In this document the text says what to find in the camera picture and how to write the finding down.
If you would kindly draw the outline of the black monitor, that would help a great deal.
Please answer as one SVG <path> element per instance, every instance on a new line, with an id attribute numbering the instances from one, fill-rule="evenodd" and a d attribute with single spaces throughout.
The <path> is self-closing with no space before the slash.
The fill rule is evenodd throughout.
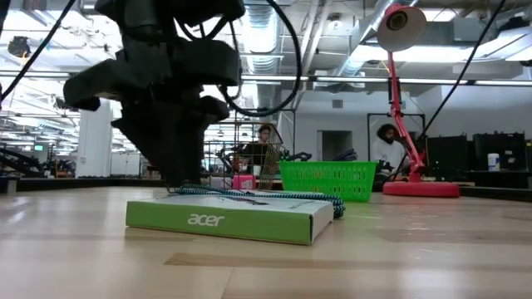
<path id="1" fill-rule="evenodd" d="M 428 163 L 444 172 L 469 169 L 468 140 L 465 135 L 432 137 L 427 140 Z"/>
<path id="2" fill-rule="evenodd" d="M 488 155 L 498 154 L 500 169 L 527 170 L 525 135 L 522 133 L 475 134 L 476 168 L 488 169 Z"/>

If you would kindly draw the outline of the red desk lamp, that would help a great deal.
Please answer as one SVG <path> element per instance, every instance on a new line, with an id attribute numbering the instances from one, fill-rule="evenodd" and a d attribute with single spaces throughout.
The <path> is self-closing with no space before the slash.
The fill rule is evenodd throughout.
<path id="1" fill-rule="evenodd" d="M 390 115 L 396 122 L 399 135 L 407 143 L 406 152 L 410 159 L 408 180 L 387 182 L 382 192 L 387 195 L 411 197 L 457 198 L 460 189 L 457 184 L 447 182 L 424 182 L 421 171 L 425 167 L 415 143 L 406 129 L 401 111 L 400 83 L 393 55 L 413 47 L 426 30 L 426 16 L 416 7 L 394 3 L 390 5 L 377 29 L 377 42 L 387 52 L 389 65 Z"/>

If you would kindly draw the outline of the green plastic basket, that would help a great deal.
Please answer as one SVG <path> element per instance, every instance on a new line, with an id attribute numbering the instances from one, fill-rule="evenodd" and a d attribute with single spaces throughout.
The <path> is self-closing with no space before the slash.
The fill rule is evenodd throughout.
<path id="1" fill-rule="evenodd" d="M 338 196 L 345 202 L 367 202 L 372 193 L 376 162 L 280 162 L 285 191 Z"/>

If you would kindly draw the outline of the silver ventilation duct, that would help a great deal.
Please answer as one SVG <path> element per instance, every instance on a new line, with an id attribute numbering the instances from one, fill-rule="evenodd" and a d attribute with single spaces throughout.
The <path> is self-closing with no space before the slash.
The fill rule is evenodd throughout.
<path id="1" fill-rule="evenodd" d="M 278 15 L 268 4 L 246 5 L 244 15 L 244 50 L 247 73 L 252 75 L 278 74 Z M 256 83 L 254 107 L 257 112 L 272 109 L 279 102 L 279 87 L 274 83 Z"/>

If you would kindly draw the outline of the person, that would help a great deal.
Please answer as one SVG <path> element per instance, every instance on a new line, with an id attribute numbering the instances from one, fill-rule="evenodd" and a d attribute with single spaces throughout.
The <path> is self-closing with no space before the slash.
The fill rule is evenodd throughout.
<path id="1" fill-rule="evenodd" d="M 391 174 L 408 166 L 410 159 L 399 137 L 397 128 L 392 124 L 384 124 L 377 130 L 377 139 L 372 144 L 372 158 L 380 164 L 379 173 Z"/>
<path id="2" fill-rule="evenodd" d="M 260 166 L 263 168 L 267 164 L 272 164 L 276 157 L 274 147 L 270 144 L 270 125 L 262 125 L 259 128 L 259 137 L 256 141 L 249 143 L 244 147 L 244 162 L 246 172 L 254 174 L 254 168 Z"/>

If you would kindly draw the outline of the white and green Acer box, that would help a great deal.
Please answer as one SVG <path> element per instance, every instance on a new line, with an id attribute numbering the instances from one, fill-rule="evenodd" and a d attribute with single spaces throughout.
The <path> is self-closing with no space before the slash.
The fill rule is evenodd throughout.
<path id="1" fill-rule="evenodd" d="M 168 195 L 129 201 L 126 226 L 311 245 L 333 221 L 333 214 L 330 202 L 286 195 Z"/>

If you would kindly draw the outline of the small pink box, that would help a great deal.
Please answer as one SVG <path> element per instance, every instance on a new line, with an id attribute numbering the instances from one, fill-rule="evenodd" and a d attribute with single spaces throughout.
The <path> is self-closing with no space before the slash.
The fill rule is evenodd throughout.
<path id="1" fill-rule="evenodd" d="M 252 174 L 235 174 L 232 182 L 233 189 L 256 189 L 256 177 Z"/>

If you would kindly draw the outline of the long LED light bar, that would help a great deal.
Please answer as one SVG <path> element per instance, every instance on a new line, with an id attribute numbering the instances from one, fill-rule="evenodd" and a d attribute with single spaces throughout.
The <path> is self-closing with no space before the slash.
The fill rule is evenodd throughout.
<path id="1" fill-rule="evenodd" d="M 0 70 L 0 77 L 15 78 L 17 71 Z M 65 80 L 71 76 L 71 73 L 61 71 L 29 71 L 25 75 L 27 78 L 52 78 Z M 296 76 L 283 75 L 242 75 L 243 81 L 294 81 Z M 371 76 L 302 76 L 301 81 L 323 82 L 323 83 L 386 83 L 385 77 Z M 424 79 L 424 78 L 400 78 L 401 84 L 406 85 L 440 85 L 452 86 L 456 80 L 452 79 Z M 460 80 L 459 86 L 502 86 L 502 87 L 532 87 L 532 80 Z"/>

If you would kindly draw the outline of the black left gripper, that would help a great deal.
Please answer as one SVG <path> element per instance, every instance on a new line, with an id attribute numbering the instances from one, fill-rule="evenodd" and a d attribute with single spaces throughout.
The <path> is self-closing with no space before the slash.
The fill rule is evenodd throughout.
<path id="1" fill-rule="evenodd" d="M 126 41 L 115 58 L 106 59 L 70 77 L 63 86 L 67 105 L 97 110 L 100 99 L 147 100 L 152 89 L 180 94 L 202 85 L 237 86 L 240 57 L 217 40 L 148 44 Z M 213 96 L 199 99 L 209 124 L 229 118 L 226 103 Z M 171 187 L 200 181 L 203 115 L 198 110 L 164 101 L 123 108 L 111 125 L 155 166 Z"/>

